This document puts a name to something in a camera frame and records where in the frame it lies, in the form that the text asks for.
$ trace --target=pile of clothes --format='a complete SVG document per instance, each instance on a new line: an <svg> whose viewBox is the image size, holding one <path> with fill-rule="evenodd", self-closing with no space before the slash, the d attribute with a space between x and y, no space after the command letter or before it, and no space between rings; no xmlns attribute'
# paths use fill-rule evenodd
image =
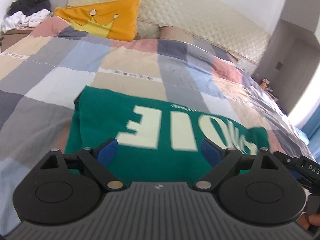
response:
<svg viewBox="0 0 320 240"><path fill-rule="evenodd" d="M13 29L37 27L51 14L49 0L17 0L11 4L1 24L1 31L6 33Z"/></svg>

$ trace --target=wall outlet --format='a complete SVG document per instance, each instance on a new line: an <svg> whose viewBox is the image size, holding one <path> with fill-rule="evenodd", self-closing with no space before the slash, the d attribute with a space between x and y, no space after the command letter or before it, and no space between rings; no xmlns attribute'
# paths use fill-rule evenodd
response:
<svg viewBox="0 0 320 240"><path fill-rule="evenodd" d="M277 65L276 65L276 69L281 70L282 66L283 66L283 64L280 61L278 61Z"/></svg>

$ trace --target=nightstand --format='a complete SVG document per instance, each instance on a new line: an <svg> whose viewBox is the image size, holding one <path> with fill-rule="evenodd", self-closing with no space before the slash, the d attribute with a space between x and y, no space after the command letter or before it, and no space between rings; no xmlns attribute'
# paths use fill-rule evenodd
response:
<svg viewBox="0 0 320 240"><path fill-rule="evenodd" d="M1 33L1 52L28 36L35 28L22 28Z"/></svg>

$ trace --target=headboard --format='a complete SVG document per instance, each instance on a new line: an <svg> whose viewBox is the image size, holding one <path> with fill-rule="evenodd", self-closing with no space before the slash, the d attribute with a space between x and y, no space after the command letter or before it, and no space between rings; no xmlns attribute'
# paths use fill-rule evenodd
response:
<svg viewBox="0 0 320 240"><path fill-rule="evenodd" d="M108 0L68 0L77 6ZM218 0L141 0L140 23L174 26L258 65L270 35Z"/></svg>

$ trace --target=gray ribbed panel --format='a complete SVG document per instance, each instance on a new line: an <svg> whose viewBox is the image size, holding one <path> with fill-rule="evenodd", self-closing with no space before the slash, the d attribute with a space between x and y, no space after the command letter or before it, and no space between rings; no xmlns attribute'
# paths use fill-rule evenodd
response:
<svg viewBox="0 0 320 240"><path fill-rule="evenodd" d="M7 240L309 240L296 223L260 228L225 214L210 193L184 182L133 182L108 193L86 218L55 227L23 222Z"/></svg>

